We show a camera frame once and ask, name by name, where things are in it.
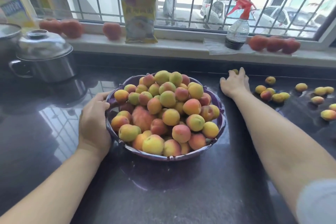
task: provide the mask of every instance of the pot handle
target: pot handle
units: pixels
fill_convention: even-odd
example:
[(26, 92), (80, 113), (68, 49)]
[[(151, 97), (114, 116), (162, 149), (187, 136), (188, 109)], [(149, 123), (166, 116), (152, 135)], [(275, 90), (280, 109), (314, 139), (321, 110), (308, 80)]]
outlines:
[(21, 78), (31, 78), (31, 77), (33, 77), (32, 75), (22, 75), (22, 74), (18, 74), (18, 73), (15, 71), (15, 68), (14, 68), (15, 65), (17, 65), (17, 64), (21, 64), (21, 66), (24, 66), (24, 65), (25, 65), (24, 62), (22, 62), (21, 60), (18, 60), (18, 59), (16, 59), (16, 60), (12, 60), (12, 61), (10, 61), (10, 62), (8, 63), (9, 68), (12, 70), (12, 72), (13, 72), (16, 76), (21, 77)]

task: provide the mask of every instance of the hand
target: hand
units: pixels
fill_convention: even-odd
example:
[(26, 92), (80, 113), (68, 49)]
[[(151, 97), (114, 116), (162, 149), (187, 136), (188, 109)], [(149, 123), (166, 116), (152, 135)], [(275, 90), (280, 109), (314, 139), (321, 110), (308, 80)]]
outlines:
[(245, 75), (244, 68), (240, 68), (239, 74), (234, 71), (229, 71), (229, 77), (227, 79), (220, 79), (220, 88), (222, 92), (230, 98), (234, 98), (236, 94), (241, 94), (250, 91), (249, 78)]
[(109, 92), (98, 93), (83, 108), (79, 118), (77, 149), (88, 150), (100, 160), (103, 160), (111, 146), (111, 137), (105, 122), (105, 111), (110, 107), (110, 104), (104, 101), (108, 94)]

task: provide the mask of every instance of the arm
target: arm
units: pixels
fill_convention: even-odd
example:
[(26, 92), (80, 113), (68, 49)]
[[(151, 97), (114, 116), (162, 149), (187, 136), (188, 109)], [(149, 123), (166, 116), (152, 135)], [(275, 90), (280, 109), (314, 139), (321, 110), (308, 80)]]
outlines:
[(0, 224), (68, 224), (106, 156), (111, 138), (106, 130), (103, 102), (108, 93), (97, 94), (83, 109), (79, 143), (75, 153), (42, 184), (7, 211)]
[(312, 181), (336, 178), (336, 161), (313, 138), (249, 91), (243, 68), (221, 79), (223, 93), (234, 100), (259, 158), (294, 216), (302, 189)]

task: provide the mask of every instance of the person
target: person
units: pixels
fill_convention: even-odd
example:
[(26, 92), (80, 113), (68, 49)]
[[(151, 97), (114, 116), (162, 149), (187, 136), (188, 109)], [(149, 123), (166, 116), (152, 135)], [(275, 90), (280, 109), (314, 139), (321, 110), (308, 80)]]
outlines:
[[(239, 108), (259, 158), (300, 224), (336, 220), (336, 161), (309, 135), (255, 98), (243, 68), (221, 78), (221, 90)], [(70, 223), (111, 140), (97, 94), (83, 109), (76, 152), (41, 185), (0, 217), (0, 224)]]

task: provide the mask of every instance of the bowl of fruit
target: bowl of fruit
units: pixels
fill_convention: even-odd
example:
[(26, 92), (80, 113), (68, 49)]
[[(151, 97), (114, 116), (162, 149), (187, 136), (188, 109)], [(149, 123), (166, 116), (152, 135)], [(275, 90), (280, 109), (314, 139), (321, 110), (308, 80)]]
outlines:
[(218, 96), (179, 72), (130, 77), (106, 101), (111, 138), (153, 160), (198, 156), (216, 143), (226, 124)]

